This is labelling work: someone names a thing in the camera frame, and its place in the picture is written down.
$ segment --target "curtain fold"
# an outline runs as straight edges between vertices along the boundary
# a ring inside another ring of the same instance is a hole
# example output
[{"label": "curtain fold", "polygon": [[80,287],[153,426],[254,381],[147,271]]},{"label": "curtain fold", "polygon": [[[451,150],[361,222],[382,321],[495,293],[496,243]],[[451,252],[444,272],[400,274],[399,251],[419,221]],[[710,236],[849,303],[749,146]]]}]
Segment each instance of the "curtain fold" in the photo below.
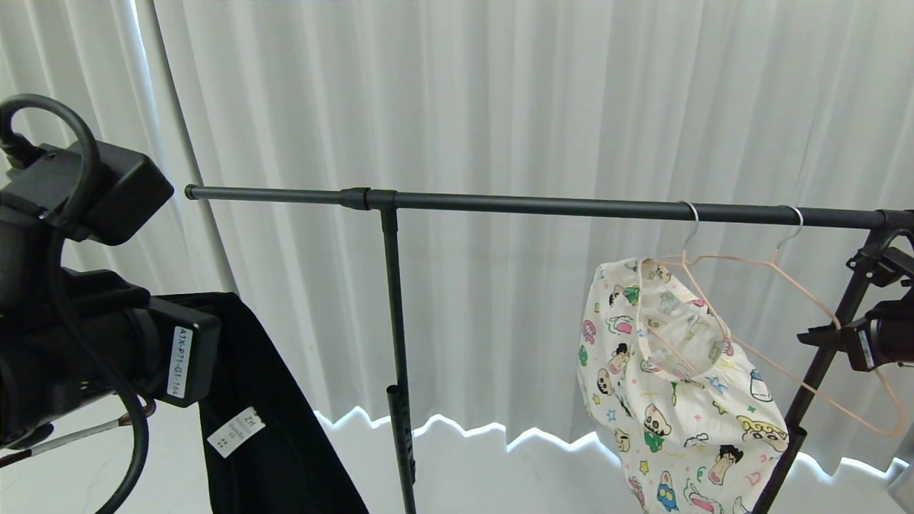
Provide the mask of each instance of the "curtain fold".
[{"label": "curtain fold", "polygon": [[[39,92],[104,141],[210,186],[903,209],[914,34],[907,3],[96,2],[0,5],[0,93]],[[21,132],[63,144],[39,114]],[[413,423],[593,430],[574,374],[601,262],[681,250],[687,223],[402,210]],[[700,225],[691,252],[766,258],[790,229]],[[866,234],[806,228],[782,267],[836,305]],[[116,249],[72,245],[155,292],[236,290],[312,404],[387,414],[394,381],[377,213],[191,202]],[[743,339],[802,375],[827,317],[764,269],[696,276]],[[874,291],[864,308],[898,297]],[[755,359],[783,412],[796,384]],[[909,374],[887,369],[900,390]],[[823,390],[892,426],[875,377]],[[906,400],[907,409],[914,402]],[[898,440],[825,402],[803,451],[885,467]]]}]

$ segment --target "black garment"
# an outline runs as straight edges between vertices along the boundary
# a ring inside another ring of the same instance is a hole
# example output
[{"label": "black garment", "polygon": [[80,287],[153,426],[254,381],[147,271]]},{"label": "black garment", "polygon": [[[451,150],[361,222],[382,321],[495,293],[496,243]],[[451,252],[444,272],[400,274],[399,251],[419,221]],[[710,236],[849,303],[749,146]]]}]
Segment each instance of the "black garment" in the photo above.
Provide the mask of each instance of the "black garment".
[{"label": "black garment", "polygon": [[[213,512],[367,512],[314,411],[254,313],[235,294],[181,294],[163,299],[222,320],[212,385],[199,403]],[[266,426],[222,458],[206,438],[250,406]]]}]

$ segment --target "horizontal bar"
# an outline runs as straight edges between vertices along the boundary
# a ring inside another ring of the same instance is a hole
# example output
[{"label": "horizontal bar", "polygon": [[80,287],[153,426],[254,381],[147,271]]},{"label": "horizontal bar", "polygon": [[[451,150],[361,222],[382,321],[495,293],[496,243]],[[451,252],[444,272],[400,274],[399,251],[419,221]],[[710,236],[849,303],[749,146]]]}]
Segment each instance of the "horizontal bar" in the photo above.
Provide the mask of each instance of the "horizontal bar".
[{"label": "horizontal bar", "polygon": [[[292,203],[339,204],[342,191],[305,189],[257,189],[248,187],[187,186],[192,199],[230,199]],[[491,195],[451,195],[440,193],[397,192],[397,209],[462,210],[473,212],[511,212],[518,214],[551,214],[642,220],[693,220],[692,209],[684,202],[601,200],[588,198],[538,198]],[[751,223],[764,225],[797,225],[793,209],[760,205],[693,204],[702,221]],[[886,215],[877,210],[800,208],[806,227],[847,229],[880,229]],[[905,227],[914,229],[914,213],[905,216]]]}]

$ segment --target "white marble surface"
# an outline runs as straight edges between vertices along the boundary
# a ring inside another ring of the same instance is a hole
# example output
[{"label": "white marble surface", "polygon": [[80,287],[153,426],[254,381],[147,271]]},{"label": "white marble surface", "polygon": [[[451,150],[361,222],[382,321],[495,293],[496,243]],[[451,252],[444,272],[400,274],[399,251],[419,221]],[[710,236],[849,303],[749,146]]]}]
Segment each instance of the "white marble surface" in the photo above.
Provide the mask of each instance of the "white marble surface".
[{"label": "white marble surface", "polygon": [[[95,424],[119,411],[117,401],[109,399],[72,414],[59,430]],[[209,512],[196,409],[162,405],[150,424],[149,463],[122,512]],[[356,409],[336,426],[326,421],[324,426],[371,512],[402,512],[387,421],[372,423]],[[120,480],[130,444],[130,431],[119,429],[0,471],[0,512],[93,512]],[[594,434],[567,445],[532,430],[508,444],[497,424],[466,433],[434,418],[417,431],[415,449],[422,513],[640,513],[618,460]],[[902,467],[897,461],[884,474],[845,460],[828,477],[812,459],[802,458],[772,514],[903,514],[884,490]]]}]

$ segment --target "pink hanger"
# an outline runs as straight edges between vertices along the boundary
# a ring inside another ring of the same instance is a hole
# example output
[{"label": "pink hanger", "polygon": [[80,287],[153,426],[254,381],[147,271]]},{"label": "pink hanger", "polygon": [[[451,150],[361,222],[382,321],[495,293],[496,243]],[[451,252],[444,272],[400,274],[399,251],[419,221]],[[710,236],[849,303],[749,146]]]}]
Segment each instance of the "pink hanger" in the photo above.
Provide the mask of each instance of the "pink hanger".
[{"label": "pink hanger", "polygon": [[[883,375],[882,372],[881,372],[879,369],[875,369],[876,375],[877,375],[877,377],[879,377],[879,381],[882,382],[883,387],[885,387],[886,391],[888,392],[889,398],[891,398],[892,402],[895,404],[895,410],[896,410],[896,412],[898,413],[898,422],[897,422],[896,425],[895,425],[895,429],[892,430],[891,432],[887,432],[887,431],[885,431],[885,430],[882,430],[882,429],[880,429],[880,428],[877,428],[877,427],[875,427],[874,425],[872,425],[872,424],[870,424],[869,422],[867,422],[866,420],[864,420],[863,418],[861,418],[860,416],[858,416],[857,414],[854,414],[853,412],[850,412],[850,411],[847,410],[843,405],[841,405],[841,404],[835,402],[834,400],[832,400],[831,397],[829,397],[829,396],[826,395],[825,393],[820,392],[819,390],[817,390],[817,389],[814,388],[813,386],[807,384],[807,383],[804,382],[802,379],[800,379],[799,377],[793,375],[793,374],[790,373],[788,370],[786,370],[786,369],[783,368],[782,366],[778,365],[776,362],[774,362],[773,360],[769,359],[767,356],[765,356],[764,354],[762,354],[761,352],[759,352],[758,350],[756,350],[756,349],[753,348],[752,346],[748,345],[747,343],[745,343],[745,342],[742,341],[741,339],[739,339],[739,338],[737,338],[737,337],[735,337],[735,336],[732,336],[732,334],[731,334],[729,328],[728,328],[727,325],[723,322],[723,320],[720,318],[720,316],[717,314],[717,311],[714,309],[714,306],[711,305],[711,302],[708,301],[707,296],[705,295],[704,291],[701,290],[701,287],[698,285],[697,281],[695,280],[695,277],[692,276],[692,272],[689,270],[689,266],[690,266],[690,265],[696,264],[696,263],[698,263],[698,262],[700,262],[700,261],[703,261],[703,260],[705,260],[705,259],[723,259],[723,260],[727,260],[727,261],[746,262],[746,263],[749,263],[749,264],[756,264],[756,265],[766,266],[766,267],[771,268],[772,270],[774,270],[777,274],[779,274],[779,275],[780,275],[781,277],[783,277],[784,279],[786,279],[787,282],[788,282],[789,284],[793,285],[796,289],[798,289],[801,293],[803,293],[803,295],[805,295],[807,298],[809,298],[810,300],[812,300],[813,303],[815,303],[820,309],[822,309],[823,312],[825,312],[829,317],[831,317],[831,318],[832,318],[832,324],[834,325],[835,329],[841,328],[841,322],[840,322],[840,321],[838,320],[838,318],[834,315],[834,312],[832,312],[832,310],[828,308],[827,305],[825,305],[822,301],[820,301],[820,300],[819,300],[818,298],[816,298],[812,293],[810,293],[805,287],[803,287],[802,285],[800,285],[796,280],[794,280],[794,279],[793,279],[792,277],[790,277],[787,273],[785,273],[785,272],[775,263],[775,259],[777,258],[778,252],[781,250],[781,247],[783,246],[783,244],[784,244],[785,242],[787,242],[787,241],[789,241],[789,240],[795,238],[797,235],[800,234],[800,231],[802,230],[802,227],[803,227],[803,218],[802,218],[802,213],[800,212],[800,210],[797,209],[797,208],[794,208],[794,207],[790,207],[790,206],[783,206],[783,207],[787,207],[788,209],[793,209],[793,211],[797,213],[797,216],[800,218],[800,225],[799,225],[799,227],[797,228],[797,230],[796,230],[793,234],[789,235],[787,238],[781,240],[781,242],[778,243],[778,246],[775,248],[774,252],[771,254],[771,259],[768,260],[768,261],[766,261],[766,262],[765,262],[765,261],[755,261],[755,260],[752,260],[752,259],[745,259],[745,258],[742,258],[742,257],[734,257],[734,256],[730,256],[730,255],[701,255],[701,256],[695,258],[694,261],[691,261],[691,262],[690,262],[690,261],[686,258],[686,248],[687,248],[687,246],[688,246],[688,243],[692,240],[692,238],[695,237],[695,234],[696,234],[697,231],[698,231],[698,224],[699,224],[700,221],[699,221],[699,219],[698,219],[698,210],[695,208],[695,206],[692,205],[692,204],[689,203],[689,202],[683,202],[683,203],[685,203],[686,205],[688,205],[689,208],[692,209],[692,212],[695,214],[695,227],[692,229],[691,234],[689,234],[688,238],[685,240],[685,244],[683,245],[682,254],[679,256],[679,262],[666,262],[666,261],[663,260],[663,259],[669,259],[669,258],[671,258],[672,256],[663,257],[663,258],[661,258],[661,259],[659,259],[659,260],[654,260],[654,262],[658,262],[658,263],[660,263],[660,264],[664,264],[664,265],[667,265],[667,266],[675,266],[675,267],[678,267],[678,268],[682,268],[682,269],[685,271],[685,274],[688,275],[689,281],[691,282],[692,286],[693,286],[693,287],[695,288],[695,290],[698,292],[698,295],[701,296],[701,299],[705,301],[705,305],[707,305],[707,308],[708,308],[709,312],[710,312],[710,313],[714,316],[714,318],[717,320],[718,324],[720,325],[721,330],[723,330],[723,332],[724,332],[724,334],[725,334],[725,337],[730,337],[730,338],[732,338],[732,340],[738,342],[742,347],[744,347],[745,349],[751,351],[753,354],[757,355],[759,358],[763,359],[765,362],[768,362],[768,363],[771,364],[775,369],[777,369],[777,370],[780,371],[781,373],[787,375],[787,376],[790,377],[792,380],[798,382],[802,387],[804,387],[805,389],[809,390],[812,394],[815,394],[816,396],[822,398],[822,399],[825,400],[826,402],[831,403],[831,404],[832,404],[834,407],[836,407],[838,410],[840,410],[841,412],[844,412],[844,413],[847,414],[848,416],[850,416],[850,417],[854,418],[855,420],[859,421],[859,422],[860,422],[861,424],[863,424],[866,428],[872,430],[873,432],[876,432],[876,433],[878,433],[878,434],[883,434],[883,435],[888,436],[888,437],[894,437],[894,436],[896,436],[896,435],[901,434],[901,432],[904,431],[904,429],[905,429],[905,413],[904,413],[904,409],[901,407],[901,402],[898,400],[897,394],[896,394],[895,391],[892,389],[892,387],[888,384],[888,381],[886,380],[885,375]],[[670,349],[672,349],[672,347],[671,347],[671,345],[670,345],[669,343],[667,343],[667,342],[666,342],[665,340],[663,340],[662,338],[661,338],[661,340],[662,340],[668,347],[670,347]],[[676,355],[677,355],[680,359],[683,358],[682,355],[679,354],[679,352],[676,352]],[[685,364],[686,364],[690,369],[692,369],[692,371],[695,370],[694,367],[692,367],[692,365],[691,365],[690,363],[688,363],[687,361],[685,361]]]}]

